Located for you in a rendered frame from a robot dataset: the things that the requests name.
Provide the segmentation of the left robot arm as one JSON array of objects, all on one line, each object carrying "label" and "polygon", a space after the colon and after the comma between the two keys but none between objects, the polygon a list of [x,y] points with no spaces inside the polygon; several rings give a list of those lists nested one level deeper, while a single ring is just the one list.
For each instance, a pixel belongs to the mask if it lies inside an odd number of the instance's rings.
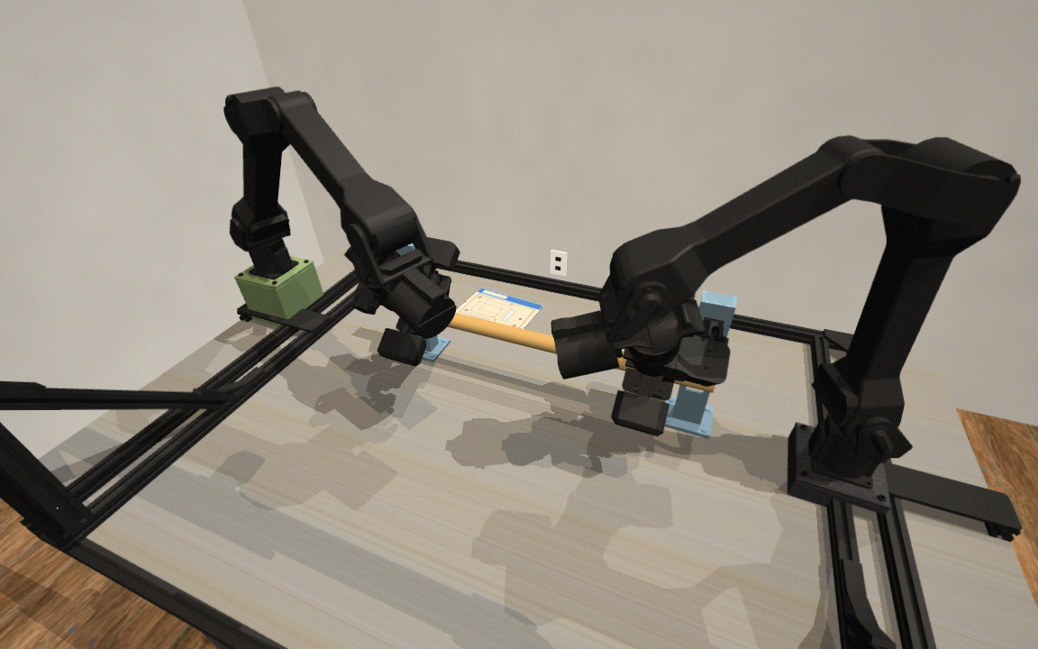
[{"label": "left robot arm", "polygon": [[[318,114],[312,96],[263,87],[228,94],[223,111],[243,144],[243,198],[233,206],[230,236],[254,262],[249,274],[277,279],[299,264],[288,253],[283,238],[291,237],[291,226],[277,204],[281,159],[292,145],[342,209],[350,243],[343,256],[360,280],[351,307],[364,314],[380,306],[393,310],[422,339],[448,327],[456,303],[422,275],[433,255],[419,217],[397,190],[371,179]],[[411,243],[414,251],[397,253]]]}]

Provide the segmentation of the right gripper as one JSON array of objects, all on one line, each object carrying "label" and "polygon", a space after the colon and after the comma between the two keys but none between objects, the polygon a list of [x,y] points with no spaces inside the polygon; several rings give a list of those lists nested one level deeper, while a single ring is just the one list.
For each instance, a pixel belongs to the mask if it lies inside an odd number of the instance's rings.
[{"label": "right gripper", "polygon": [[666,369],[675,370],[678,352],[666,364],[650,366],[635,359],[629,348],[624,349],[626,371],[622,387],[625,391],[618,390],[616,394],[611,412],[614,424],[655,436],[663,433],[670,412],[670,403],[664,401],[670,401],[674,389],[674,383],[663,381],[663,375]]}]

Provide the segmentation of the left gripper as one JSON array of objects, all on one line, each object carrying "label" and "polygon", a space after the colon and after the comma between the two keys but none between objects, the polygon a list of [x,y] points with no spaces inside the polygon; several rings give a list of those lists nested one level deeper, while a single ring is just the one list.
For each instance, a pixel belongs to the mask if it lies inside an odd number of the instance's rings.
[{"label": "left gripper", "polygon": [[[430,242],[430,253],[435,261],[425,264],[424,276],[430,282],[438,285],[449,296],[450,277],[438,274],[436,267],[442,266],[446,270],[454,270],[460,253],[459,248],[450,240],[427,238]],[[424,351],[427,349],[427,340],[419,337],[420,335],[409,327],[403,319],[400,319],[400,317],[397,329],[386,328],[378,346],[379,356],[393,359],[393,361],[399,361],[401,364],[421,364]]]}]

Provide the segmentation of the long wooden rail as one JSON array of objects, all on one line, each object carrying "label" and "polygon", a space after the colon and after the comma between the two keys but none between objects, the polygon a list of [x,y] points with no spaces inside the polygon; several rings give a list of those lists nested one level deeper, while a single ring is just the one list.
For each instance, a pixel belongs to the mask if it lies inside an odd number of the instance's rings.
[{"label": "long wooden rail", "polygon": [[[485,319],[477,319],[476,317],[457,313],[450,320],[448,327],[458,330],[465,330],[465,332],[490,339],[497,339],[508,343],[519,344],[526,346],[526,348],[534,348],[557,354],[555,343],[553,343],[553,336],[537,333],[534,330],[524,330],[518,327],[511,327],[511,325],[500,324],[499,322],[491,322]],[[623,370],[625,372],[626,359],[623,357],[617,357],[617,359],[619,367],[616,367],[616,369]],[[678,379],[675,379],[674,383],[675,385],[696,388],[707,393],[714,393],[715,389],[715,385],[705,387],[688,381],[678,381]]]}]

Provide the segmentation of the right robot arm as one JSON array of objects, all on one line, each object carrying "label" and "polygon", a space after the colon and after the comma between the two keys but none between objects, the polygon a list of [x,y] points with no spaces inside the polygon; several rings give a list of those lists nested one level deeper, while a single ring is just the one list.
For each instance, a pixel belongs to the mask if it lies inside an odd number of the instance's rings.
[{"label": "right robot arm", "polygon": [[721,385],[729,339],[721,322],[703,322],[689,299],[696,289],[723,264],[842,202],[879,202],[886,247],[847,356],[818,367],[812,387],[829,414],[808,441],[813,472],[872,489],[877,467],[912,449],[898,428],[899,372],[949,264],[988,237],[1020,184],[1012,164],[949,137],[834,137],[695,222],[616,248],[600,310],[551,321],[559,375],[616,369],[625,348],[641,364],[666,364],[679,349],[663,381]]}]

